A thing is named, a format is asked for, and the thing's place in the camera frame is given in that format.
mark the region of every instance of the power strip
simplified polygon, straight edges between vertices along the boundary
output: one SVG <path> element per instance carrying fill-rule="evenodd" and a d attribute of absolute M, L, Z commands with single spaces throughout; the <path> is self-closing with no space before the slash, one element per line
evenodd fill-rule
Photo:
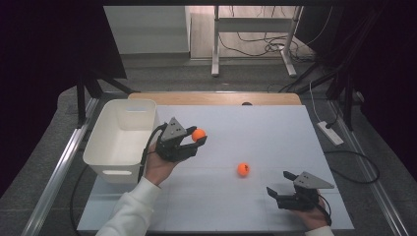
<path fill-rule="evenodd" d="M 343 140 L 340 138 L 340 136 L 332 128 L 326 128 L 326 124 L 326 121 L 317 123 L 322 132 L 325 133 L 325 135 L 331 140 L 331 142 L 335 146 L 343 144 Z"/>

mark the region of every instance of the gray mat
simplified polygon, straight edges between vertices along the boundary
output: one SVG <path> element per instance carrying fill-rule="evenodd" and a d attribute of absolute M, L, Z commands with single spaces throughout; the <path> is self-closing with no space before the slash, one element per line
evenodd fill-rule
<path fill-rule="evenodd" d="M 266 65 L 259 63 L 243 63 L 243 65 L 220 66 L 220 77 L 212 78 L 210 66 L 199 65 L 157 67 L 129 67 L 128 80 L 119 80 L 132 89 L 142 91 L 271 91 L 277 92 L 283 85 L 294 79 L 287 76 L 285 68 L 277 63 Z M 298 73 L 304 72 L 310 64 L 297 64 Z M 315 71 L 310 78 L 323 74 Z M 107 83 L 100 82 L 104 90 L 117 90 Z M 315 105 L 322 120 L 331 122 L 334 112 L 331 110 L 324 92 L 328 84 L 313 89 Z M 301 95 L 302 103 L 309 110 L 313 124 L 318 122 L 313 111 L 310 94 Z M 32 153 L 28 164 L 15 179 L 12 186 L 0 200 L 0 232 L 5 235 L 20 235 L 25 227 L 31 211 L 37 203 L 55 165 L 65 148 L 77 124 L 76 92 L 71 88 L 63 92 L 58 100 L 58 110 L 42 140 Z M 381 181 L 394 201 L 402 216 L 410 235 L 417 235 L 417 184 L 406 171 L 392 150 L 373 130 L 366 118 L 355 106 L 352 113 L 354 133 L 358 137 L 364 151 L 380 166 Z M 316 130 L 323 150 L 343 149 L 347 146 L 334 147 L 329 140 Z M 68 172 L 68 176 L 46 218 L 40 235 L 75 235 L 69 221 L 69 200 L 83 164 L 82 153 L 79 152 Z M 355 157 L 349 154 L 328 155 L 330 167 L 346 174 L 361 177 Z M 78 221 L 87 202 L 89 191 L 95 174 L 88 170 L 83 176 L 75 197 L 75 216 Z M 335 232 L 335 235 L 393 235 L 387 221 L 376 203 L 368 186 L 355 185 L 341 177 L 334 178 L 342 193 L 343 200 L 350 213 L 354 231 Z M 300 233 L 285 235 L 303 235 Z"/>

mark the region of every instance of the white plastic bin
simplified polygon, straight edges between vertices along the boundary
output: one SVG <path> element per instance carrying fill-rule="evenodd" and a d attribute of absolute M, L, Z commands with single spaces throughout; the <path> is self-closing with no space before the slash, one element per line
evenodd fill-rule
<path fill-rule="evenodd" d="M 92 129 L 84 162 L 109 183 L 137 183 L 142 153 L 158 125 L 154 101 L 110 100 Z"/>

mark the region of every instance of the ping pong ball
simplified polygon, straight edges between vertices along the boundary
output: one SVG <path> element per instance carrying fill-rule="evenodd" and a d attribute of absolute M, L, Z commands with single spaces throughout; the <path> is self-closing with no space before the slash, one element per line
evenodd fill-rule
<path fill-rule="evenodd" d="M 249 171 L 251 171 L 251 167 L 246 162 L 242 162 L 237 166 L 237 173 L 240 176 L 247 176 L 249 174 Z"/>
<path fill-rule="evenodd" d="M 191 139 L 193 139 L 194 142 L 201 139 L 206 135 L 206 132 L 202 129 L 196 129 L 193 134 L 191 135 Z"/>

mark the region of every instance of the hand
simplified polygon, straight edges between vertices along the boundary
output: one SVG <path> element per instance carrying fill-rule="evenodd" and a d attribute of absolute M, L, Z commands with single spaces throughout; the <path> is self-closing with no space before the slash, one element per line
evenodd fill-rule
<path fill-rule="evenodd" d="M 156 145 L 151 145 L 148 150 L 145 178 L 151 183 L 159 186 L 162 181 L 169 177 L 174 167 L 180 162 L 170 162 L 162 159 L 155 152 Z"/>
<path fill-rule="evenodd" d="M 326 209 L 325 203 L 323 202 L 323 199 L 319 197 L 319 205 L 322 206 L 322 208 Z M 310 210 L 291 210 L 294 212 L 298 217 L 303 220 L 304 224 L 309 230 L 314 230 L 317 228 L 321 228 L 324 226 L 328 226 L 328 223 L 326 222 L 325 215 L 319 211 L 316 207 Z"/>

